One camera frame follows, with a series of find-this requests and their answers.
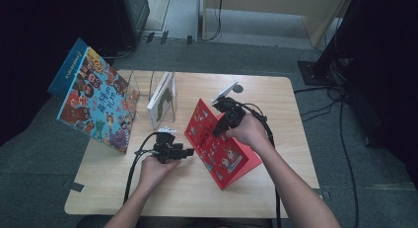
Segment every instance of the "cable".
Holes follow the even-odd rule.
[[[147,152],[151,152],[152,150],[143,150],[145,143],[147,143],[147,141],[154,135],[157,135],[158,132],[153,132],[150,135],[147,136],[147,138],[145,138],[144,142],[142,143],[141,147],[139,147],[138,151],[135,152],[136,156],[135,159],[132,162],[132,166],[129,170],[129,176],[128,176],[128,181],[126,183],[126,189],[125,189],[125,197],[123,199],[123,203],[126,202],[126,200],[129,198],[129,191],[130,191],[130,186],[132,183],[132,176],[133,173],[135,172],[135,167],[136,167],[136,163],[138,162],[139,158],[141,158],[142,155],[144,155]]]
[[[342,144],[342,147],[343,147],[343,150],[344,150],[345,158],[347,160],[348,169],[349,169],[349,172],[350,172],[351,185],[353,187],[353,196],[354,196],[354,205],[355,205],[355,221],[354,221],[354,227],[357,228],[359,226],[359,200],[358,200],[358,196],[357,196],[357,186],[356,186],[356,181],[355,181],[355,178],[354,178],[353,168],[351,166],[351,160],[350,160],[350,157],[348,156],[347,147],[345,145],[345,140],[344,140],[343,131],[342,131],[342,116],[343,116],[342,110],[343,110],[343,107],[344,107],[344,100],[346,98],[346,95],[343,94],[340,91],[340,89],[337,89],[337,88],[334,88],[334,87],[331,87],[331,88],[330,87],[307,88],[307,89],[295,91],[294,93],[297,94],[297,93],[300,93],[300,92],[315,91],[315,90],[321,90],[321,89],[326,89],[326,88],[328,88],[327,96],[333,102],[330,105],[327,106],[327,107],[329,107],[329,110],[328,110],[327,113],[324,113],[324,114],[328,114],[330,112],[332,106],[335,103],[341,103],[340,113],[339,113],[339,123],[338,123],[339,124],[339,135],[340,135],[341,144]],[[335,99],[335,98],[331,97],[331,95],[330,95],[330,90],[331,89],[337,91],[340,94],[340,98],[339,99]],[[313,116],[313,117],[311,117],[309,119],[306,119],[305,121],[308,121],[308,120],[310,120],[310,119],[312,119],[314,117],[321,116],[321,115],[324,115],[324,114],[315,115],[315,116]]]
[[[215,39],[219,34],[221,34],[221,11],[222,11],[222,2],[223,0],[219,1],[219,12],[218,12],[218,29],[216,30],[215,34],[209,38],[209,39],[203,39],[202,41],[211,41],[213,39]]]
[[[342,101],[342,99],[344,97],[344,94],[340,91],[340,89],[337,89],[335,87],[307,88],[307,89],[303,89],[303,90],[294,91],[294,93],[295,94],[298,94],[298,93],[301,93],[301,92],[309,92],[309,91],[316,91],[316,90],[322,90],[322,89],[327,89],[326,94],[327,94],[328,98],[332,100],[332,103],[329,104],[329,105],[327,105],[327,106],[325,106],[325,107],[323,107],[323,108],[320,108],[320,109],[317,109],[317,110],[308,111],[306,113],[302,113],[302,114],[300,114],[300,116],[304,116],[304,115],[311,114],[311,113],[318,113],[318,112],[323,111],[325,109],[328,109],[328,111],[325,112],[325,113],[321,113],[321,114],[317,114],[317,115],[311,116],[311,117],[309,117],[307,119],[303,119],[302,122],[306,122],[306,121],[309,121],[309,120],[311,120],[313,118],[316,118],[316,117],[319,117],[319,116],[322,116],[322,115],[325,115],[325,114],[329,114],[331,112],[331,109],[332,109],[333,105],[336,104],[336,103],[339,103],[340,101]],[[339,98],[333,98],[331,96],[330,92],[332,90],[333,91],[336,91],[339,94]]]
[[[122,55],[118,55],[118,56],[108,56],[108,57],[103,57],[103,59],[118,59],[118,58],[124,58],[127,55],[129,55],[133,50],[133,47],[129,47],[129,50],[127,53],[122,54]]]
[[[271,131],[270,127],[267,124],[267,116],[265,116],[262,113],[261,109],[258,106],[256,106],[255,104],[251,104],[251,103],[245,103],[245,104],[239,103],[239,102],[237,102],[237,101],[235,101],[235,100],[233,100],[231,98],[223,98],[222,100],[219,100],[219,102],[229,102],[229,103],[234,104],[234,106],[231,107],[231,109],[233,109],[236,105],[238,105],[241,108],[244,108],[247,111],[249,111],[252,115],[255,116],[255,118],[258,119],[258,121],[261,122],[261,124],[263,125],[263,127],[264,127],[264,129],[265,129],[265,131],[267,133],[268,140],[270,141],[271,145],[274,148],[276,147],[275,146],[275,143],[274,143],[273,132]],[[251,109],[249,106],[253,106],[253,107],[257,108],[259,110],[259,113],[256,112],[255,110]],[[275,195],[276,195],[276,218],[277,218],[277,227],[278,228],[281,228],[282,227],[282,224],[281,224],[281,221],[280,221],[280,194],[279,194],[279,192],[277,190],[274,190],[274,192],[275,192]]]
[[[355,205],[355,209],[356,209],[354,227],[357,228],[359,226],[359,200],[358,200],[358,197],[357,197],[357,186],[356,186],[356,181],[354,179],[353,168],[351,166],[350,157],[348,156],[347,147],[345,146],[345,141],[344,141],[344,137],[343,137],[343,133],[342,133],[342,109],[343,109],[343,106],[344,106],[344,101],[342,100],[341,101],[341,107],[340,107],[340,116],[339,116],[339,131],[340,131],[341,144],[342,144],[342,147],[344,149],[344,154],[345,154],[345,158],[347,160],[348,170],[350,172],[351,185],[353,186],[354,205]]]

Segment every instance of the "right hand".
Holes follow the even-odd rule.
[[[248,145],[257,152],[257,148],[268,142],[264,126],[252,114],[246,114],[238,127],[225,132],[227,137],[235,137],[240,143]]]
[[[146,157],[141,164],[141,174],[137,188],[153,190],[179,164],[179,160],[162,164],[155,156]]]

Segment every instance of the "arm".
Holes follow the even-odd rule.
[[[135,227],[153,189],[179,164],[180,161],[161,164],[153,156],[145,158],[137,188],[105,227]]]
[[[332,211],[283,160],[268,141],[264,127],[254,116],[246,115],[240,126],[228,130],[226,135],[234,136],[258,154],[295,227],[339,227]]]

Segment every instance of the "grey carpet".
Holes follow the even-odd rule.
[[[141,42],[116,69],[284,76],[295,90],[307,88],[298,60],[315,61],[320,51],[155,38]],[[296,96],[301,113],[331,100],[326,91]],[[32,125],[0,148],[0,227],[75,227],[82,216],[67,215],[64,204],[89,138],[55,120],[61,101],[51,98]],[[342,227],[353,227],[355,206],[346,157],[339,137],[339,109],[304,122],[321,192]],[[343,135],[359,199],[359,227],[416,227],[418,193],[401,162],[387,150],[367,148],[349,104],[343,106]],[[288,220],[284,227],[291,227]]]

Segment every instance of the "book cover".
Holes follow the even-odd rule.
[[[129,83],[77,39],[48,92],[64,99],[57,119],[126,152],[136,104]]]
[[[169,109],[174,113],[175,77],[173,72],[165,72],[156,88],[147,110],[154,129],[157,129]]]
[[[221,116],[214,116],[202,99],[199,99],[184,134],[223,190],[258,166],[261,160],[237,139],[227,138],[225,134],[219,137],[212,134]]]

